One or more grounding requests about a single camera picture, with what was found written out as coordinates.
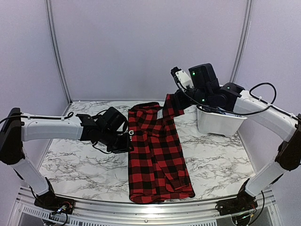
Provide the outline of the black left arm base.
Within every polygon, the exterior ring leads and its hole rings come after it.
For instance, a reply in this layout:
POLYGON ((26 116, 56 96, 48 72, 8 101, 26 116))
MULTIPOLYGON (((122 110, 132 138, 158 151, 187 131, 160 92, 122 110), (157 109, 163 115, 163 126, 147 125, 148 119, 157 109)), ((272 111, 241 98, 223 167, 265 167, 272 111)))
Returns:
POLYGON ((48 191, 42 195, 36 195, 34 205, 40 208, 57 212, 60 208, 67 214, 72 214, 74 210, 75 201, 70 198, 57 196, 49 181, 48 191))

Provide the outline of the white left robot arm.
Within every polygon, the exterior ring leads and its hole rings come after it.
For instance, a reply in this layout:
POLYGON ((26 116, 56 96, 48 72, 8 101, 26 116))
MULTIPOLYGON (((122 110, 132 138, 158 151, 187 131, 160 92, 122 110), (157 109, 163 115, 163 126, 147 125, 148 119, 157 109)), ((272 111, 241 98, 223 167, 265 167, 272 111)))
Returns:
POLYGON ((13 108, 8 117, 1 120, 0 160, 14 171, 33 190, 48 209, 59 206, 49 181, 43 177, 26 157, 23 143, 40 139, 70 139, 89 141, 106 146, 106 153, 127 153, 133 150, 130 135, 126 132, 128 120, 116 108, 91 116, 69 113, 67 116, 39 116, 13 108))

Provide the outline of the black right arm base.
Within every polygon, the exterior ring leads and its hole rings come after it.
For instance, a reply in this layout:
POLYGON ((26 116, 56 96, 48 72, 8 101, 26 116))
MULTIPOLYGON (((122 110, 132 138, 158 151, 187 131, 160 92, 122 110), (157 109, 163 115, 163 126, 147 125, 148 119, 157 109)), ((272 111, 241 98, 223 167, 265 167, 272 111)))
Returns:
POLYGON ((258 207, 255 197, 246 192, 243 185, 235 198, 220 200, 217 202, 215 209, 221 216, 235 214, 247 210, 255 210, 258 207))

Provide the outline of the red black plaid shirt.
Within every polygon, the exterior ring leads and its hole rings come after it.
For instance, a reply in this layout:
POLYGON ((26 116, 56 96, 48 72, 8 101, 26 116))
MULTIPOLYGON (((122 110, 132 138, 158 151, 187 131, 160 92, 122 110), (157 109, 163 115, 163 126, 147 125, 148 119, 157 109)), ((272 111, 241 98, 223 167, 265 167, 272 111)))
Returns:
POLYGON ((174 118, 184 114, 168 94, 128 111, 129 199, 138 204, 195 197, 174 118))

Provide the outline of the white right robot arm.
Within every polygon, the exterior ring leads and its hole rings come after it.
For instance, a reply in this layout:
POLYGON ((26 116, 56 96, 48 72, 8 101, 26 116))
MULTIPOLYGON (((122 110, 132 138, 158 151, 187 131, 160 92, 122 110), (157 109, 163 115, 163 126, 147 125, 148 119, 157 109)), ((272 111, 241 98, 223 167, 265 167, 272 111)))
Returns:
POLYGON ((287 171, 301 164, 301 116, 288 113, 252 94, 243 87, 228 82, 220 85, 210 63, 191 67, 189 72, 174 67, 171 75, 178 87, 175 93, 179 109, 191 105, 207 110, 245 116, 277 134, 283 141, 278 153, 256 175, 248 179, 233 200, 233 207, 243 211, 268 185, 275 183, 287 171))

